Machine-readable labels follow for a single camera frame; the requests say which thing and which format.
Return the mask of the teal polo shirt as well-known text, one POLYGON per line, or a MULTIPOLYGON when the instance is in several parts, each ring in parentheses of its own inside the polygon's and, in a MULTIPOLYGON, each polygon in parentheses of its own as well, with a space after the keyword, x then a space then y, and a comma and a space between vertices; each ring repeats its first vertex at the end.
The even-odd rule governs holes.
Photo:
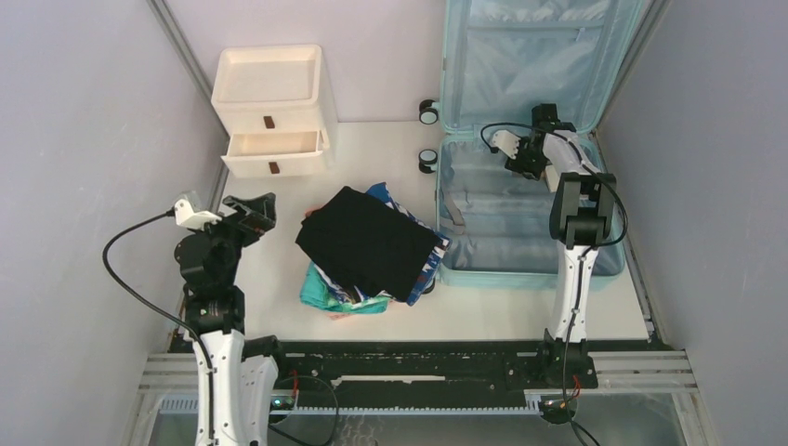
POLYGON ((391 296, 368 296, 357 288, 345 291, 328 278, 314 263, 310 263, 299 292, 300 302, 330 313, 334 318, 345 315, 379 314, 387 309, 391 296))

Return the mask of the light blue ribbed suitcase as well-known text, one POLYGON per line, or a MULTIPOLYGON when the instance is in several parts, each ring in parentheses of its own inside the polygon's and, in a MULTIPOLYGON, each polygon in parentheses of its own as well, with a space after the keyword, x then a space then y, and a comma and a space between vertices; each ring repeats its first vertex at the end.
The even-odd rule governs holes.
POLYGON ((557 107, 578 147, 607 107, 644 5, 640 1, 450 1, 440 96, 436 220, 450 247, 440 280, 451 286, 548 289, 558 278, 549 234, 552 192, 506 169, 493 132, 525 136, 532 109, 557 107))

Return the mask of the white drawer box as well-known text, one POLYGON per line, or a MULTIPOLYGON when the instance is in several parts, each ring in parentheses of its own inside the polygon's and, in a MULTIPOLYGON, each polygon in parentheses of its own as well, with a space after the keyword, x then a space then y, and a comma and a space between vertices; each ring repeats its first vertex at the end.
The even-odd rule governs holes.
POLYGON ((335 97, 318 45, 225 49, 211 103, 230 136, 222 160, 234 177, 309 176, 335 162, 335 97))

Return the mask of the black t-shirt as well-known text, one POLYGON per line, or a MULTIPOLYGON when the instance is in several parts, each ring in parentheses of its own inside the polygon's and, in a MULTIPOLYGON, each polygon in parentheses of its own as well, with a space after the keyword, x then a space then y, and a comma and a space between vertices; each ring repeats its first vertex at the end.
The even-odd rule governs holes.
POLYGON ((342 188, 301 223, 295 243, 342 288, 406 301, 439 236, 375 197, 342 188))

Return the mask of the small grey white box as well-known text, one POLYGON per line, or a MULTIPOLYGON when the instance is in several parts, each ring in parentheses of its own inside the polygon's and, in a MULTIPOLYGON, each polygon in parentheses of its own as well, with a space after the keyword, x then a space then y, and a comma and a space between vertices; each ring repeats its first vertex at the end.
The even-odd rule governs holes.
POLYGON ((560 172, 555 168, 554 165, 548 165, 545 168, 545 184, 548 187, 548 190, 551 193, 556 193, 558 191, 558 185, 560 183, 560 172))

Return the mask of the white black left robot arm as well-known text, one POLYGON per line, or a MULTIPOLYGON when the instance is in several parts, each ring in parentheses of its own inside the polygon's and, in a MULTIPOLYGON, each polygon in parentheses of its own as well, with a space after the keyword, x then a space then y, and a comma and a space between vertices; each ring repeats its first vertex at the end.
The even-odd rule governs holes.
POLYGON ((236 285, 245 247, 276 226, 276 196, 227 196, 228 215, 199 210, 186 194, 175 203, 189 231, 174 250, 184 280, 185 323, 197 363, 198 445, 265 445, 274 387, 289 378, 289 360, 275 352, 243 355, 245 297, 236 285))

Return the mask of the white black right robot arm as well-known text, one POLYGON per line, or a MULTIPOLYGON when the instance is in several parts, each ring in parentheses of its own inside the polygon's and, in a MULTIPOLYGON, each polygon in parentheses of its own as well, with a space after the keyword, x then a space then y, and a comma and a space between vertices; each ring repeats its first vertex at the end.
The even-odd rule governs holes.
POLYGON ((557 105, 534 106, 528 127, 527 137, 499 130, 492 142, 506 154, 507 170, 532 180, 545 179, 549 169, 557 175, 548 231, 558 244, 558 289, 536 365, 543 383, 559 387, 590 367, 585 313, 598 251, 613 226, 615 179, 590 161, 557 105))

